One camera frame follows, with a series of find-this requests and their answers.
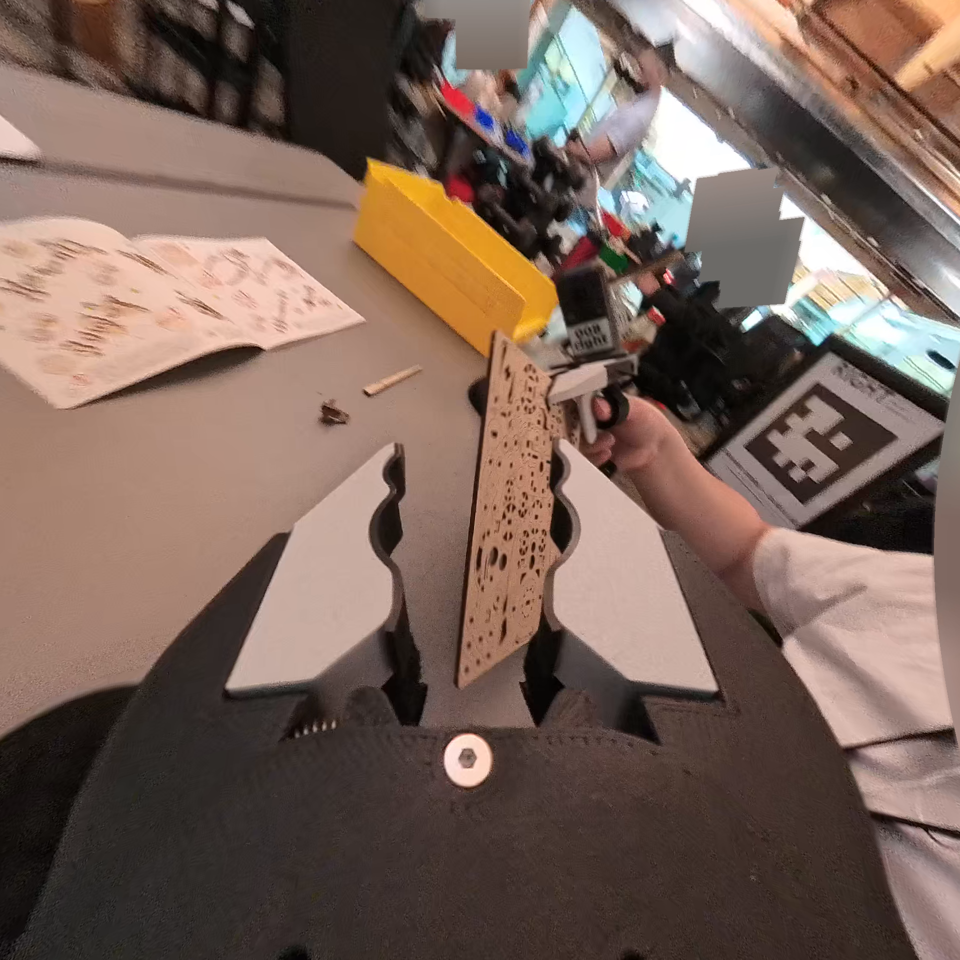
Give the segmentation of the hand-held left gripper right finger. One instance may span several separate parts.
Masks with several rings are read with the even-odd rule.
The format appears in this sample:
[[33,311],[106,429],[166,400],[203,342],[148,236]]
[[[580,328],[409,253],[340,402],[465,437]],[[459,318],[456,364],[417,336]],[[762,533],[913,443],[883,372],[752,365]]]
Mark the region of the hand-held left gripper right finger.
[[544,582],[555,646],[549,672],[595,704],[642,694],[713,700],[719,694],[664,533],[574,445],[554,445],[565,546]]

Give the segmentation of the person's right forearm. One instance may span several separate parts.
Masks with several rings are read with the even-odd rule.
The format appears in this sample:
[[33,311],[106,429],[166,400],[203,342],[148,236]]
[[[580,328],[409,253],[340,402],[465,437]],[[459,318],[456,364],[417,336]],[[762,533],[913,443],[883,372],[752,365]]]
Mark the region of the person's right forearm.
[[755,557],[773,527],[741,494],[711,474],[682,439],[663,440],[630,479],[654,520],[749,610],[760,611]]

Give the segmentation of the yellow plastic bin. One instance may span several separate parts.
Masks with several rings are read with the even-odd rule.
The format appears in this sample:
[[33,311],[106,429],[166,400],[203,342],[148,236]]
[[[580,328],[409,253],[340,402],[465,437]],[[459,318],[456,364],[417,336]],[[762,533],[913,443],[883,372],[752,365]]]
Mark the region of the yellow plastic bin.
[[438,181],[369,159],[354,244],[479,354],[539,336],[553,281]]

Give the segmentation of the person's right hand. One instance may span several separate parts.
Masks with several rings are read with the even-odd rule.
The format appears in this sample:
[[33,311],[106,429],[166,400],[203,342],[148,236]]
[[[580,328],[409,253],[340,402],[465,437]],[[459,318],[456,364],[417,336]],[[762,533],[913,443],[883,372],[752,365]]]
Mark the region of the person's right hand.
[[679,462],[690,450],[683,434],[656,404],[629,395],[626,418],[599,429],[581,452],[594,466],[613,464],[630,480],[641,482],[666,475],[667,466]]

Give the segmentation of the black ceiling beam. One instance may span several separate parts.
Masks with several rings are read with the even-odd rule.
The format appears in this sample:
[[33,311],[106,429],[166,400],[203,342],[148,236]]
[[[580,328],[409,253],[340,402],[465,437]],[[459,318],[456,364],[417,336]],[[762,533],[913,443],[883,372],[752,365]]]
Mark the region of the black ceiling beam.
[[958,323],[958,142],[810,7],[602,2],[676,44],[678,96],[917,312]]

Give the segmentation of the black and white marker sign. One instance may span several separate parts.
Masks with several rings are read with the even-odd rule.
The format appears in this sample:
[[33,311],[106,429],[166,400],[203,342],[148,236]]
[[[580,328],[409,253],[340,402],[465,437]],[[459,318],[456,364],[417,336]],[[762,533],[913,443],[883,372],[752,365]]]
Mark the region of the black and white marker sign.
[[829,337],[701,462],[764,522],[827,536],[865,498],[939,455],[948,410],[946,397]]

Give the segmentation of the small wooden stick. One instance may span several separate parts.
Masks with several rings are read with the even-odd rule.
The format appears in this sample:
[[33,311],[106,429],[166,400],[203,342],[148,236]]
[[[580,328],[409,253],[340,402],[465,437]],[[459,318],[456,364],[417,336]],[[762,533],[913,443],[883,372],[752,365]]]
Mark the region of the small wooden stick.
[[367,384],[363,388],[363,394],[365,397],[372,399],[377,396],[384,394],[387,391],[390,391],[407,380],[416,377],[423,370],[423,367],[420,365],[414,365],[406,367],[400,371],[389,374],[383,378],[380,378],[372,383]]

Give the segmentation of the dark storage shelves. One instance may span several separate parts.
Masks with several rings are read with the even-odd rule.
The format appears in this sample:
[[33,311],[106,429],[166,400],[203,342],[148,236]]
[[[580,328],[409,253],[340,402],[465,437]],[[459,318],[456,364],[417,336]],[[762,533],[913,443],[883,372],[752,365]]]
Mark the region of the dark storage shelves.
[[290,138],[279,2],[3,1],[1,60]]

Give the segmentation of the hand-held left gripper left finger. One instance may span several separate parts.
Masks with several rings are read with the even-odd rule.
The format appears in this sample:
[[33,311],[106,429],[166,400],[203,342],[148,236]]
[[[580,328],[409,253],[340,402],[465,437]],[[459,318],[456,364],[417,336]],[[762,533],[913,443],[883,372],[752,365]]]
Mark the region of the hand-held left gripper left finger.
[[391,442],[294,523],[224,692],[345,697],[411,671],[405,453]]

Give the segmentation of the printed instruction booklet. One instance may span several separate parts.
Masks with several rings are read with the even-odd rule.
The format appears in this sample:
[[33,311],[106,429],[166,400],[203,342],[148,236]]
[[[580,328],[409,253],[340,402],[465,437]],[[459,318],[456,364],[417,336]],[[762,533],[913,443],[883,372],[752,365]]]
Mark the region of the printed instruction booklet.
[[59,410],[234,349],[270,352],[365,318],[263,237],[2,222],[1,363]]

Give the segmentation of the white paper sheet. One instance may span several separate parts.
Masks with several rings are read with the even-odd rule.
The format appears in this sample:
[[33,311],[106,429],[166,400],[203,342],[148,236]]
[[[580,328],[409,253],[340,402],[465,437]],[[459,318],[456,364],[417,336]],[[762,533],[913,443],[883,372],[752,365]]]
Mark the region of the white paper sheet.
[[37,144],[5,117],[0,118],[0,156],[2,162],[39,163],[43,159]]

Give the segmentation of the laser-cut wooden parts sheet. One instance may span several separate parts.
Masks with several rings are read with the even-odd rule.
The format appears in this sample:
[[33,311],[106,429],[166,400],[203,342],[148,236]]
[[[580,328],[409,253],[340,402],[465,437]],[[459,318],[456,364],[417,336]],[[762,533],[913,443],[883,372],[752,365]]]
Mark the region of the laser-cut wooden parts sheet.
[[551,376],[496,331],[490,342],[454,680],[477,681],[531,641],[547,571],[554,442],[580,441],[578,415],[551,405]]

